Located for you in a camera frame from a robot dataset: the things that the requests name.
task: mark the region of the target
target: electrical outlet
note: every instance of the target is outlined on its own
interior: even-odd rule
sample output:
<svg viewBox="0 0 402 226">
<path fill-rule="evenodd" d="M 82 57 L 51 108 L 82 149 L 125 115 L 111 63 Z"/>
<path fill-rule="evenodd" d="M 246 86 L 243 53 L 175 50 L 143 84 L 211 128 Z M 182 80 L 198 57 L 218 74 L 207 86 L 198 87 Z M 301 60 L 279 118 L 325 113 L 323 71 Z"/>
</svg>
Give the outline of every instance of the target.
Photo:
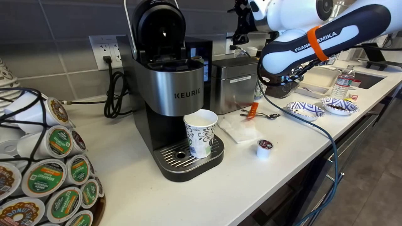
<svg viewBox="0 0 402 226">
<path fill-rule="evenodd" d="M 92 51 L 94 52 L 95 61 L 98 70 L 108 70 L 109 66 L 103 60 L 104 56 L 112 58 L 112 68 L 122 68 L 119 46 L 117 45 L 116 36 L 121 35 L 92 35 L 89 36 Z"/>
<path fill-rule="evenodd" d="M 114 54 L 115 54 L 116 62 L 121 62 L 119 45 L 117 43 L 112 43 L 112 46 L 113 46 L 113 51 L 114 51 Z"/>
<path fill-rule="evenodd" d="M 226 37 L 233 36 L 233 32 L 228 32 L 226 33 Z M 226 54 L 234 54 L 234 50 L 230 50 L 230 46 L 233 45 L 233 42 L 231 39 L 226 39 Z"/>
</svg>

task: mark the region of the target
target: franka emika robot arm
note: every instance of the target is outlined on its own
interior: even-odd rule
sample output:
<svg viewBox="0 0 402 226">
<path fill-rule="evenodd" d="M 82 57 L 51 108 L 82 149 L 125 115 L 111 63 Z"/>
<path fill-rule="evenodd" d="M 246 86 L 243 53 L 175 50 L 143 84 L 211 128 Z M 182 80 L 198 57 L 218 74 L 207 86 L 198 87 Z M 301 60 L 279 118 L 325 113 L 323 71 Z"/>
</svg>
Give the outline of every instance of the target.
<svg viewBox="0 0 402 226">
<path fill-rule="evenodd" d="M 357 0 L 324 25 L 332 12 L 332 0 L 249 0 L 248 5 L 256 24 L 264 24 L 264 32 L 279 32 L 260 57 L 259 70 L 262 66 L 269 77 L 283 78 L 283 82 L 271 86 L 301 79 L 327 56 L 402 30 L 402 0 Z M 292 74 L 294 68 L 312 60 L 314 64 Z"/>
</svg>

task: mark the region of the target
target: coffee machine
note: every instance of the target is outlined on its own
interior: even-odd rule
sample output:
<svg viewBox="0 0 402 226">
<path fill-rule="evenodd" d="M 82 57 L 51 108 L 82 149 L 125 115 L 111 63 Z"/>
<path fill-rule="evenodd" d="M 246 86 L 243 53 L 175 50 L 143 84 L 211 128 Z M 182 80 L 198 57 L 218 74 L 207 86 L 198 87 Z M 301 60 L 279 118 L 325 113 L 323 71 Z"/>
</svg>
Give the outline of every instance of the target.
<svg viewBox="0 0 402 226">
<path fill-rule="evenodd" d="M 217 166 L 224 144 L 215 135 L 211 155 L 190 154 L 183 116 L 204 104 L 204 65 L 187 57 L 186 22 L 174 0 L 144 0 L 131 32 L 117 37 L 135 125 L 162 174 L 188 181 Z"/>
</svg>

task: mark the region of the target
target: sink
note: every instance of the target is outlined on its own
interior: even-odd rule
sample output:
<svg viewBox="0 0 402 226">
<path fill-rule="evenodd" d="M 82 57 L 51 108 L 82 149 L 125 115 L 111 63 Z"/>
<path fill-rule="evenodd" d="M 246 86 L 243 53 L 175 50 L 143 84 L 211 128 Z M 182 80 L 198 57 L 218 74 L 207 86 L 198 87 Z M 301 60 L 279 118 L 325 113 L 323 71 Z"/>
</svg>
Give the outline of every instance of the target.
<svg viewBox="0 0 402 226">
<path fill-rule="evenodd" d="M 356 73 L 355 78 L 357 80 L 361 81 L 361 84 L 360 84 L 359 88 L 363 88 L 363 89 L 369 89 L 373 85 L 379 83 L 381 80 L 384 79 L 384 78 L 381 78 L 381 77 L 367 75 L 367 74 L 360 74 L 360 73 Z"/>
</svg>

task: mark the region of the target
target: patterned paper cup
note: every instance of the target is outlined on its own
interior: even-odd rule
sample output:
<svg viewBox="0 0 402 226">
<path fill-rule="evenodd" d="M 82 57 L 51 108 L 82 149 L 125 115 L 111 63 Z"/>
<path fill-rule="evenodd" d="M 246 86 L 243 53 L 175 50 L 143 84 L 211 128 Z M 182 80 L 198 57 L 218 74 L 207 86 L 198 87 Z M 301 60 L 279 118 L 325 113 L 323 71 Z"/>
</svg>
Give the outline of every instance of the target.
<svg viewBox="0 0 402 226">
<path fill-rule="evenodd" d="M 211 154 L 218 116 L 212 111 L 201 109 L 184 116 L 184 122 L 191 154 L 196 158 L 208 157 Z"/>
</svg>

